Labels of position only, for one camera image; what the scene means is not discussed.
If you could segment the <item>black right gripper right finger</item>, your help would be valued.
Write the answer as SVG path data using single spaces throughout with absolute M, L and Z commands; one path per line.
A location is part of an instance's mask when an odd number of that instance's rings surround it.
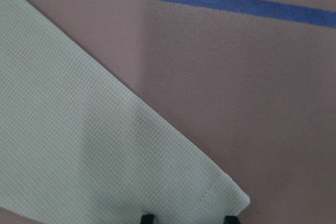
M 225 216 L 225 224 L 239 224 L 237 216 Z

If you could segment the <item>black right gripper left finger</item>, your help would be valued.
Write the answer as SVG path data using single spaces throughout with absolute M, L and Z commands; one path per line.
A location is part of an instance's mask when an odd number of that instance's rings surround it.
M 141 224 L 154 224 L 154 215 L 153 214 L 142 215 Z

